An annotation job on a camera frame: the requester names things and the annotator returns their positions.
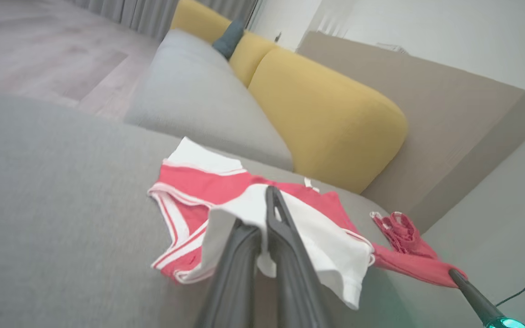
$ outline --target glowing teal light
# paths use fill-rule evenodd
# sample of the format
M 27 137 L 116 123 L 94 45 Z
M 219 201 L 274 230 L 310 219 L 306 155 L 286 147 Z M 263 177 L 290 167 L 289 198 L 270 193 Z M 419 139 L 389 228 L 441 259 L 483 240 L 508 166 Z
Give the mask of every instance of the glowing teal light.
M 525 325 L 517 320 L 504 318 L 502 324 L 508 328 L 525 328 Z

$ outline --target floor plank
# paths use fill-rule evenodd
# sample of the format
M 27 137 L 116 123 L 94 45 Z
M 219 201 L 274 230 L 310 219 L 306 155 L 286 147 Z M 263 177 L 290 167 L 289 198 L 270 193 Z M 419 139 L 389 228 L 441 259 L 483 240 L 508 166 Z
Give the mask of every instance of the floor plank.
M 0 0 L 0 93 L 120 120 L 158 46 L 62 0 Z

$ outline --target wall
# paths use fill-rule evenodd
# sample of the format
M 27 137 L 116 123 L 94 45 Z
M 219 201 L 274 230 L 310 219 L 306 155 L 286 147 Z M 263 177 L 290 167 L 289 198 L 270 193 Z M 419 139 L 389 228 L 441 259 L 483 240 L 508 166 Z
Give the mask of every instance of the wall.
M 252 32 L 269 40 L 275 40 L 290 50 L 296 50 L 309 27 L 321 0 L 260 0 L 260 10 L 252 25 Z
M 525 1 L 359 0 L 352 17 L 346 39 L 398 44 L 412 56 L 525 89 Z M 521 290 L 525 286 L 525 143 L 424 239 L 444 260 L 465 270 L 490 301 Z M 458 291 L 401 276 L 394 280 L 421 326 L 481 326 Z M 525 293 L 500 309 L 525 322 Z

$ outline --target curtain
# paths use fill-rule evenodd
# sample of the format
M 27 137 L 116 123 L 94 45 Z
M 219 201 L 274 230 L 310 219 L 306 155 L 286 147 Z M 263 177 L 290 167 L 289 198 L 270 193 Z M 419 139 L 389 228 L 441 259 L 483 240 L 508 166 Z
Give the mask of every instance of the curtain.
M 179 0 L 67 0 L 100 16 L 162 40 Z M 198 0 L 230 20 L 250 18 L 257 0 Z

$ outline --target gray seat cushion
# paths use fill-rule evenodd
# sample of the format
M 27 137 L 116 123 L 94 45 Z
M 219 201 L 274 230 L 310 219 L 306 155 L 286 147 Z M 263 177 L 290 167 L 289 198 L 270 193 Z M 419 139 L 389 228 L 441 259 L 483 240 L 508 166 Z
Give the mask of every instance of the gray seat cushion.
M 74 110 L 0 97 L 0 327 L 192 327 L 209 282 L 179 285 L 150 264 L 171 240 L 147 189 L 179 139 Z M 253 174 L 297 174 L 240 158 Z M 385 237 L 337 191 L 352 222 Z M 256 282 L 255 327 L 276 327 L 276 282 Z M 388 273 L 370 269 L 359 311 L 327 288 L 338 327 L 412 327 Z
M 226 59 L 184 31 L 167 33 L 124 121 L 292 169 L 289 149 Z

